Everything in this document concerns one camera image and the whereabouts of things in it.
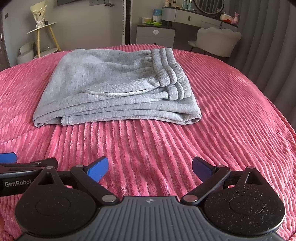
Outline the green items on cabinet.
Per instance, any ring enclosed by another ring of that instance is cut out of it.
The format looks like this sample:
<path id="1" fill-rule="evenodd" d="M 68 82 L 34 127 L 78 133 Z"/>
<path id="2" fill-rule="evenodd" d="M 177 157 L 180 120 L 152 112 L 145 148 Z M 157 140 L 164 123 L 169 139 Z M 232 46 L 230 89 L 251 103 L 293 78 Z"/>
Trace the green items on cabinet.
<path id="1" fill-rule="evenodd" d="M 154 9 L 152 17 L 142 17 L 142 23 L 148 25 L 161 25 L 161 16 L 162 10 L 161 9 Z"/>

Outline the white cylindrical bin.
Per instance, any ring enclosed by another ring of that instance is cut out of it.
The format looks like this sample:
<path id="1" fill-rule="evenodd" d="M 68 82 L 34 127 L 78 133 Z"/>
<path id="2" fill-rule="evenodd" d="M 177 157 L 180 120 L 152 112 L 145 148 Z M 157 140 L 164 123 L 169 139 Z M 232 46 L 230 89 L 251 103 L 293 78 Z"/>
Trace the white cylindrical bin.
<path id="1" fill-rule="evenodd" d="M 17 64 L 27 63 L 34 59 L 34 41 L 28 42 L 20 47 L 20 55 L 17 57 Z"/>

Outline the pink plush toy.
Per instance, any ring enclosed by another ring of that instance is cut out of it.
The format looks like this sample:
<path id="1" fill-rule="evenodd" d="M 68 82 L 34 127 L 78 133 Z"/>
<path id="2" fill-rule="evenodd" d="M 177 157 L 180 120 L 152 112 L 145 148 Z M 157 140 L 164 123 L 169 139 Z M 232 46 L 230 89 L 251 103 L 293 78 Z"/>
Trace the pink plush toy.
<path id="1" fill-rule="evenodd" d="M 237 26 L 239 24 L 239 18 L 240 18 L 240 14 L 235 12 L 234 16 L 232 17 L 231 24 Z"/>

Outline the cream flower bouquet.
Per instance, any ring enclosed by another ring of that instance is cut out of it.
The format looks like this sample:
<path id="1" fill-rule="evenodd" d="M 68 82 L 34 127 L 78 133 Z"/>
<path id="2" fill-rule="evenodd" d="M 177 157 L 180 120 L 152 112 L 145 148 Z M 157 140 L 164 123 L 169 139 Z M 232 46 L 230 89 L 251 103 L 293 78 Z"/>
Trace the cream flower bouquet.
<path id="1" fill-rule="evenodd" d="M 30 11 L 34 17 L 35 20 L 35 28 L 41 28 L 45 26 L 45 15 L 46 15 L 46 8 L 47 8 L 47 2 L 42 1 L 39 3 L 34 4 L 33 6 L 30 6 Z"/>

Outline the grey vanity desk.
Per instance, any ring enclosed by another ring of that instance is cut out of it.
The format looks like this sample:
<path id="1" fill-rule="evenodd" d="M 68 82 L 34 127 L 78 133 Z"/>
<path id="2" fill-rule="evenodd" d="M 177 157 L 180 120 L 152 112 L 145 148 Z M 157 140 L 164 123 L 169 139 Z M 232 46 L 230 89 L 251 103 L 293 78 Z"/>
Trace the grey vanity desk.
<path id="1" fill-rule="evenodd" d="M 208 29 L 210 27 L 215 27 L 218 29 L 230 29 L 233 32 L 237 32 L 238 27 L 221 21 L 219 19 L 210 18 L 208 16 L 198 14 L 194 11 L 188 11 L 179 8 L 162 8 L 163 21 L 181 23 L 185 25 L 195 26 L 198 28 Z"/>

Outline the brown wooden door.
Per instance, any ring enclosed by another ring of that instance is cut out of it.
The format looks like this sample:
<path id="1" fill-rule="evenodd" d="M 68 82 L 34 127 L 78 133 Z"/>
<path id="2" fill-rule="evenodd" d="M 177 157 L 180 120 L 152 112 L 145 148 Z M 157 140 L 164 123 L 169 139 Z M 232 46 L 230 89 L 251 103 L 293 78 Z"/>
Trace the brown wooden door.
<path id="1" fill-rule="evenodd" d="M 3 14 L 0 14 L 0 71 L 10 68 L 10 63 L 8 60 L 6 45 L 4 41 L 4 29 L 3 29 Z"/>

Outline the grey drawer cabinet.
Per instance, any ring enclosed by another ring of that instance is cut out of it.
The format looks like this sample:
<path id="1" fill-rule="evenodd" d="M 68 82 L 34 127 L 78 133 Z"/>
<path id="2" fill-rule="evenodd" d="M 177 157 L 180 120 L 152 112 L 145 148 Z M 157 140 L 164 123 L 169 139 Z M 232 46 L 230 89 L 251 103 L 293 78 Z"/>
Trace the grey drawer cabinet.
<path id="1" fill-rule="evenodd" d="M 175 31 L 174 28 L 141 23 L 137 25 L 136 43 L 173 48 Z"/>

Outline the pink ribbed bedspread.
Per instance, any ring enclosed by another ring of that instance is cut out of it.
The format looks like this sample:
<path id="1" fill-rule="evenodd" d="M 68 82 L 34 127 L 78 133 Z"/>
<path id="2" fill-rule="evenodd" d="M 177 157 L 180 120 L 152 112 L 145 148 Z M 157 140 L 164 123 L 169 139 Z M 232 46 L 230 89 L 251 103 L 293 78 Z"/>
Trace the pink ribbed bedspread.
<path id="1" fill-rule="evenodd" d="M 285 204 L 278 233 L 295 240 L 295 130 L 240 71 L 198 53 L 175 50 L 202 112 L 193 125 L 120 120 L 75 126 L 33 125 L 33 113 L 63 53 L 1 72 L 1 152 L 20 163 L 54 157 L 60 170 L 106 156 L 101 184 L 122 196 L 181 197 L 200 180 L 192 159 L 233 170 L 256 167 Z"/>

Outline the grey sweatpants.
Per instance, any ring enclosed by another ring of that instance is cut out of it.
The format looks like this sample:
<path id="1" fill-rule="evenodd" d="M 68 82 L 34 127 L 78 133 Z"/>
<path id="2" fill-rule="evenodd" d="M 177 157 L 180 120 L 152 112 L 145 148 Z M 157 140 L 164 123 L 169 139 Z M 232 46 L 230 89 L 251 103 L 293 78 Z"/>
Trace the grey sweatpants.
<path id="1" fill-rule="evenodd" d="M 201 117 L 171 48 L 77 49 L 62 57 L 54 69 L 33 123 L 72 126 L 149 119 L 189 125 Z"/>

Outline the round vanity mirror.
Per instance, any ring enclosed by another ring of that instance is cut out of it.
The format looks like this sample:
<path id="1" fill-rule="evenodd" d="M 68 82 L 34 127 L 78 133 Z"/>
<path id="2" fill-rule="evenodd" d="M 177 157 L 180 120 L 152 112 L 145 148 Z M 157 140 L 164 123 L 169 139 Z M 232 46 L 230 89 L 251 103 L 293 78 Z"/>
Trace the round vanity mirror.
<path id="1" fill-rule="evenodd" d="M 194 3 L 199 11 L 208 15 L 222 12 L 225 5 L 224 0 L 194 0 Z"/>

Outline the wooden tripod side table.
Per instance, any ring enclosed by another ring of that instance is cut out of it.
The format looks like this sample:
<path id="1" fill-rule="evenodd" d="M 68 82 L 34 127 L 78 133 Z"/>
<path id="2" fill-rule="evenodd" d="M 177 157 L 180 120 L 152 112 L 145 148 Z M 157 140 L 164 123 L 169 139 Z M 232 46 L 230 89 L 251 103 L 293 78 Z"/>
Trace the wooden tripod side table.
<path id="1" fill-rule="evenodd" d="M 48 23 L 43 27 L 27 32 L 27 35 L 35 36 L 35 59 L 62 51 L 53 31 L 53 26 L 56 24 L 57 22 Z"/>

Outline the white fluffy chair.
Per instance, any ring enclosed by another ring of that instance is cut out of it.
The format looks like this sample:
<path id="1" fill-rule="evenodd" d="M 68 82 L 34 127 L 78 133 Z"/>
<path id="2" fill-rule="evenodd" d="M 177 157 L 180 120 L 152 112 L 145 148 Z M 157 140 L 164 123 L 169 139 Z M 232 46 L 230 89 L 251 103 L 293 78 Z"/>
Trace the white fluffy chair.
<path id="1" fill-rule="evenodd" d="M 241 37 L 240 32 L 233 32 L 231 29 L 200 28 L 197 39 L 188 41 L 188 44 L 191 46 L 191 51 L 199 48 L 215 56 L 229 58 Z"/>

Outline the grey curtain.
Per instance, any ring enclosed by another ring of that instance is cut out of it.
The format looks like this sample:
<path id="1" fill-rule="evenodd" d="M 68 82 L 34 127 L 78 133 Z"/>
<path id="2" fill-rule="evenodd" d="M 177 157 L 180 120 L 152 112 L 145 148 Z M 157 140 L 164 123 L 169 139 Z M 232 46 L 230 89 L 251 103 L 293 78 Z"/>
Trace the grey curtain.
<path id="1" fill-rule="evenodd" d="M 295 127 L 295 1 L 230 1 L 242 38 L 228 63 Z"/>

